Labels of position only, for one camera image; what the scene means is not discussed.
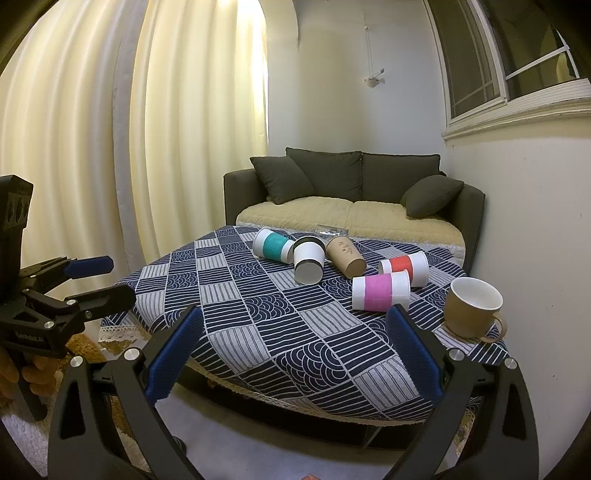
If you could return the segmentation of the person's left hand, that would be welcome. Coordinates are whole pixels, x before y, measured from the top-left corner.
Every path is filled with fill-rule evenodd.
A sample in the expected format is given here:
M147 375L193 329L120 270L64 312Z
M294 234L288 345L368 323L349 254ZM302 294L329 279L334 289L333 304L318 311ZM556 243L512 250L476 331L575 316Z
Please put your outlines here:
M58 360L54 358L34 356L32 364L19 369L15 366L9 355L1 349L1 398L13 400L20 378L28 384L34 395L39 397L51 397L56 389L55 374L58 369Z

